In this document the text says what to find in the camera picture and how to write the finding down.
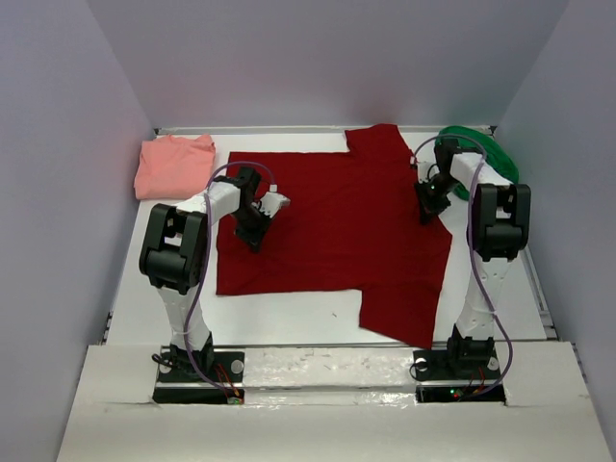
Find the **red t shirt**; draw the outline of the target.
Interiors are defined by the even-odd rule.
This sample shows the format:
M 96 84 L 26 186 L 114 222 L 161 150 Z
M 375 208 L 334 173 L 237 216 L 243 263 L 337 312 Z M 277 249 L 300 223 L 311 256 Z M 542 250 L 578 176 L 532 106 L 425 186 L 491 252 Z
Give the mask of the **red t shirt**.
M 396 125 L 346 132 L 344 152 L 231 153 L 271 170 L 290 204 L 261 249 L 218 225 L 218 295 L 358 290 L 360 327 L 428 348 L 452 237 L 439 220 L 420 222 L 412 152 Z

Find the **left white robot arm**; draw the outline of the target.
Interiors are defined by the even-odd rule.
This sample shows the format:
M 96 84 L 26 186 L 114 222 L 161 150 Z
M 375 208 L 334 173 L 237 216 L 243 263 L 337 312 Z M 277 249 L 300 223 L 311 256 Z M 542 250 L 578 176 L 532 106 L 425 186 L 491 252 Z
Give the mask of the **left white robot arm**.
M 260 251 L 275 215 L 290 200 L 277 190 L 266 166 L 231 162 L 214 171 L 203 192 L 150 211 L 139 270 L 156 288 L 171 329 L 169 368 L 221 389 L 208 375 L 216 363 L 213 335 L 200 307 L 200 294 L 213 246 L 212 228 L 223 218 L 236 222 L 235 236 Z

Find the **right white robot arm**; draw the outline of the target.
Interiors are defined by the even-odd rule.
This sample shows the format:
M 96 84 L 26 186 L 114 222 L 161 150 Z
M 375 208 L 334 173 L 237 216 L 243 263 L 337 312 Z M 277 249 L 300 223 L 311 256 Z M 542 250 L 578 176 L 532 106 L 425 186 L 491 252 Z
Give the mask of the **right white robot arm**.
M 448 134 L 431 138 L 438 171 L 417 182 L 415 191 L 420 222 L 429 224 L 448 208 L 455 187 L 467 190 L 469 285 L 446 347 L 415 351 L 410 372 L 420 382 L 477 379 L 494 388 L 513 360 L 497 357 L 495 335 L 506 331 L 496 303 L 511 264 L 528 242 L 531 191 L 489 166 L 479 142 L 463 147 L 463 139 Z

